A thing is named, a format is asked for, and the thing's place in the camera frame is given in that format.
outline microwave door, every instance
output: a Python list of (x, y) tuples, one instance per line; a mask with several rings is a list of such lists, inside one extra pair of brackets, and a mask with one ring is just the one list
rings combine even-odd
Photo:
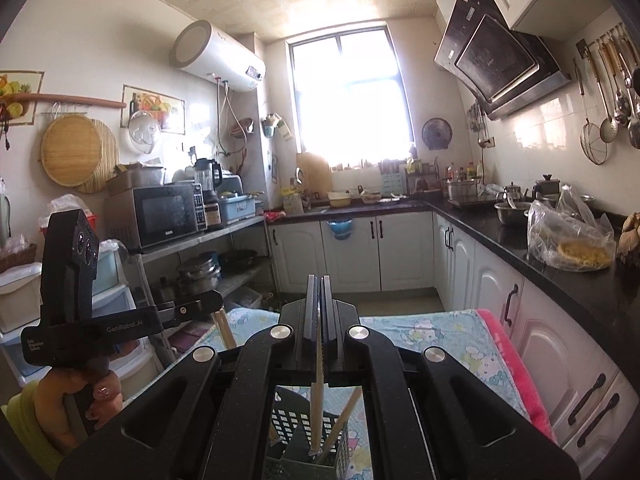
[(133, 191), (142, 247), (197, 231), (191, 185), (141, 187)]
[(540, 69), (513, 34), (488, 14), (482, 17), (455, 65), (489, 103), (500, 100)]

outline window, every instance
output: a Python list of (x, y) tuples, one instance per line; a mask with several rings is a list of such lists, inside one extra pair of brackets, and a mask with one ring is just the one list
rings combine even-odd
[(292, 44), (290, 53), (303, 151), (352, 168), (407, 156), (414, 136), (386, 28)]

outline fan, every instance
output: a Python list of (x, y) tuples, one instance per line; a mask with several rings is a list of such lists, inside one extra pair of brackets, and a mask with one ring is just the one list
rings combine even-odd
[(444, 119), (429, 119), (422, 127), (422, 142), (430, 150), (446, 150), (452, 136), (451, 125)]

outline bread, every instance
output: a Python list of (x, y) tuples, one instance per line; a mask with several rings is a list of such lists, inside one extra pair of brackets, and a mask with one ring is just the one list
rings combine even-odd
[(582, 240), (566, 240), (558, 244), (558, 253), (581, 267), (602, 269), (612, 264), (603, 247), (596, 247)]

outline drawer handle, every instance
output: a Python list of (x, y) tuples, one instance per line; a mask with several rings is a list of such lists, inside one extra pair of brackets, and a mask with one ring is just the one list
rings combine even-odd
[(509, 319), (509, 307), (511, 306), (511, 298), (513, 297), (514, 294), (517, 294), (517, 293), (518, 293), (518, 284), (516, 283), (515, 285), (513, 285), (513, 290), (507, 296), (507, 307), (504, 309), (504, 320), (507, 323), (507, 325), (509, 325), (509, 327), (511, 327), (511, 325), (513, 324), (513, 321)]
[(619, 402), (620, 396), (618, 394), (614, 394), (613, 397), (611, 397), (609, 403), (605, 406), (604, 410), (602, 410), (598, 414), (598, 416), (591, 421), (591, 424), (588, 425), (587, 429), (584, 430), (584, 433), (581, 434), (580, 438), (578, 439), (578, 447), (582, 447), (587, 443), (587, 437), (590, 435), (591, 431), (596, 429), (596, 426), (602, 420), (602, 417), (605, 416), (607, 412), (613, 410), (613, 408), (615, 408)]
[(580, 399), (580, 402), (578, 402), (577, 406), (569, 415), (569, 418), (566, 420), (569, 423), (569, 426), (572, 426), (575, 424), (575, 417), (578, 416), (578, 413), (580, 413), (580, 410), (584, 408), (584, 405), (587, 403), (591, 395), (593, 395), (593, 393), (597, 389), (603, 387), (605, 382), (607, 382), (607, 376), (605, 374), (600, 374), (596, 379), (595, 384), (591, 387), (591, 390), (589, 390), (587, 393), (584, 394), (584, 396)]

